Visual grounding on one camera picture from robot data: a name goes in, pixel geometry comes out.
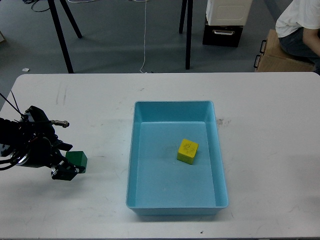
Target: yellow block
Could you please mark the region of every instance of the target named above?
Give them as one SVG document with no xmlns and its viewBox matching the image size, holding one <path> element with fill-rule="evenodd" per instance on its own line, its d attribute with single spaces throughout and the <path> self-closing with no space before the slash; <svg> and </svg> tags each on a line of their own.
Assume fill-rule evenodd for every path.
<svg viewBox="0 0 320 240">
<path fill-rule="evenodd" d="M 176 159 L 187 164 L 193 164 L 199 144 L 183 139 L 178 150 Z"/>
</svg>

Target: black metal leg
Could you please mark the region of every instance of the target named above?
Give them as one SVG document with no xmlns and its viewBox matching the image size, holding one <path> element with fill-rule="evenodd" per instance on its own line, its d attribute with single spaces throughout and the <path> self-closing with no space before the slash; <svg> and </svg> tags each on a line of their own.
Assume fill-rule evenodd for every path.
<svg viewBox="0 0 320 240">
<path fill-rule="evenodd" d="M 182 0 L 180 25 L 179 25 L 179 33 L 180 34 L 182 34 L 183 31 L 184 31 L 184 23 L 185 23 L 185 17 L 186 17 L 187 2 L 188 2 L 188 0 Z"/>
<path fill-rule="evenodd" d="M 69 8 L 66 0 L 60 0 L 60 3 L 61 3 L 61 5 L 62 5 L 62 7 L 63 7 L 63 9 L 64 9 L 64 11 L 65 11 L 65 13 L 66 13 L 66 15 L 68 16 L 69 21 L 70 21 L 70 23 L 71 23 L 71 25 L 72 25 L 72 27 L 73 27 L 73 29 L 74 29 L 77 37 L 78 37 L 79 39 L 82 38 L 82 34 L 81 34 L 81 32 L 80 32 L 80 30 L 79 30 L 79 28 L 78 28 L 78 25 L 77 25 L 77 23 L 76 23 L 76 20 L 74 19 L 74 16 L 72 15 L 72 13 L 71 13 L 71 11 L 70 11 L 70 8 Z"/>
<path fill-rule="evenodd" d="M 190 57 L 191 57 L 191 34 L 192 34 L 192 14 L 194 0 L 187 0 L 188 12 L 186 19 L 186 51 L 185 51 L 185 69 L 190 69 Z"/>
<path fill-rule="evenodd" d="M 74 70 L 72 68 L 71 60 L 70 60 L 70 57 L 69 57 L 69 53 L 68 53 L 68 49 L 67 49 L 64 33 L 62 32 L 62 28 L 61 28 L 61 25 L 60 25 L 57 9 L 56 9 L 56 5 L 55 5 L 55 0 L 48 0 L 48 4 L 49 4 L 50 11 L 51 11 L 51 15 L 52 15 L 53 23 L 54 23 L 54 26 L 55 26 L 56 34 L 58 35 L 58 39 L 59 39 L 59 42 L 60 42 L 61 50 L 62 50 L 64 61 L 65 61 L 65 64 L 66 64 L 66 68 L 68 70 L 68 73 L 73 74 Z"/>
</svg>

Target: blue plastic tray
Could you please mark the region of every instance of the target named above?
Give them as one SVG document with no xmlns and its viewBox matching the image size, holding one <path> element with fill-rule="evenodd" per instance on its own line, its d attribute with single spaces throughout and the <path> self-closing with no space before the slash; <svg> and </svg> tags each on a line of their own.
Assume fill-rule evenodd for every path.
<svg viewBox="0 0 320 240">
<path fill-rule="evenodd" d="M 199 144 L 192 165 L 183 139 Z M 211 101 L 136 102 L 126 205 L 139 215 L 214 215 L 229 204 Z"/>
</svg>

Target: white cable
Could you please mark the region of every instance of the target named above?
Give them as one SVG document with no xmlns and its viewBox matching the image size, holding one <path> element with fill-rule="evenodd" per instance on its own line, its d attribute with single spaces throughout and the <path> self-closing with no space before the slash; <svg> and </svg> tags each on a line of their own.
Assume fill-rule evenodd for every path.
<svg viewBox="0 0 320 240">
<path fill-rule="evenodd" d="M 140 68 L 140 73 L 142 74 L 146 74 L 147 72 L 143 72 L 142 71 L 142 68 L 145 66 L 145 63 L 146 63 L 146 29 L 147 29 L 147 1 L 148 0 L 145 0 L 145 6 L 144 6 L 144 43 L 143 43 L 143 64 Z"/>
</svg>

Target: green cube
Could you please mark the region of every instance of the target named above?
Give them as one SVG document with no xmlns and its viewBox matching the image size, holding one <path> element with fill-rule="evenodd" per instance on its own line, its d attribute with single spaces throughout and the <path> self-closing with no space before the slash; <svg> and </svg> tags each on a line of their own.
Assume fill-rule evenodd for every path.
<svg viewBox="0 0 320 240">
<path fill-rule="evenodd" d="M 65 157 L 70 163 L 87 168 L 88 158 L 83 151 L 67 151 Z"/>
</svg>

